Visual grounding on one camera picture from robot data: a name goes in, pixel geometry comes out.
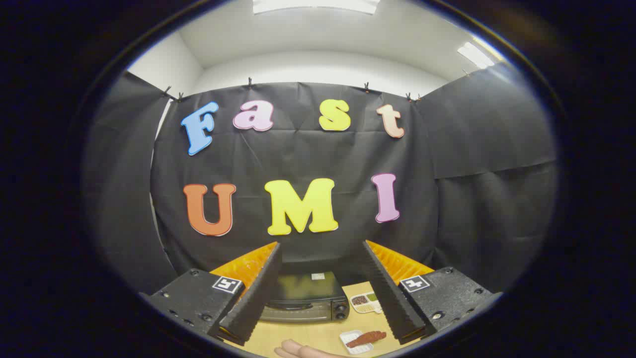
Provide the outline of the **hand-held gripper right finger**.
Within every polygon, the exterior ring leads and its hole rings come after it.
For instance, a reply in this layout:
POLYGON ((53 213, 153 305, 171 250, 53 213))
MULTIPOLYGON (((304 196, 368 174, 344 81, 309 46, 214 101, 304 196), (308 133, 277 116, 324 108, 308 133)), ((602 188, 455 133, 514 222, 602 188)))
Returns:
POLYGON ((431 269, 369 240, 362 270, 400 344, 452 330, 502 296, 455 267, 431 269))

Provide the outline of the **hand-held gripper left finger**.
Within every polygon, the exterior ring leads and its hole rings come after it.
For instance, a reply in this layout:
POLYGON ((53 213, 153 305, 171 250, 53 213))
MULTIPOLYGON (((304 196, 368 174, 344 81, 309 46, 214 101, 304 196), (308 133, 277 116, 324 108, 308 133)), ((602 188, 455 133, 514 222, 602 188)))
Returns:
POLYGON ((141 298, 195 336, 243 346, 270 301, 281 264, 280 244, 273 242, 212 271, 191 268, 141 298))

